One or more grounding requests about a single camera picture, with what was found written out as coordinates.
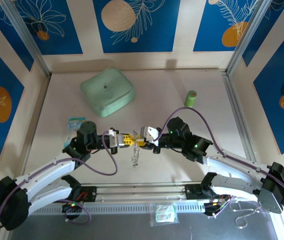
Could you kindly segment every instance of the green cylinder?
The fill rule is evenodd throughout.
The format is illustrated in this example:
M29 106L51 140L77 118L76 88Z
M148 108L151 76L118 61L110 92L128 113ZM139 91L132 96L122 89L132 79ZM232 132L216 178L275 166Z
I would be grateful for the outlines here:
M188 91L185 102L184 102L184 106L192 108L194 103L196 102L197 95L198 94L196 91L193 91L193 90Z

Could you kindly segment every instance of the white wall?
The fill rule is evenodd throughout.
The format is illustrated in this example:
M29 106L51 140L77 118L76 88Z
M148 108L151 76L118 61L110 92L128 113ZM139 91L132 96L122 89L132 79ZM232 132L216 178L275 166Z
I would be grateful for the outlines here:
M256 77L283 41L284 10L249 66L246 67L244 61L241 60L231 77L258 160L269 165L277 162L284 166L284 154L281 155L278 150L266 114L253 85Z
M233 51L193 52L207 0L181 0L173 52L104 54L92 0L67 0L83 54L46 55L52 72L220 68L225 69Z
M0 180L19 174L31 117L35 110L40 88L46 80L36 64L31 72L27 70L11 45L0 32L0 57L24 86L24 92L16 110L3 151L0 156Z

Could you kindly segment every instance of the small package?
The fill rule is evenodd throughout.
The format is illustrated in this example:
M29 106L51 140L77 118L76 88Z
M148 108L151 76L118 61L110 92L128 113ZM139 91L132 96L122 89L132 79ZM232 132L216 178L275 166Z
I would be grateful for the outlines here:
M82 123L86 121L85 117L70 117L67 125L67 136L64 142L64 147L71 143L71 140L77 136L77 130L79 130Z
M177 205L173 204L151 204L151 227L167 224L178 224Z

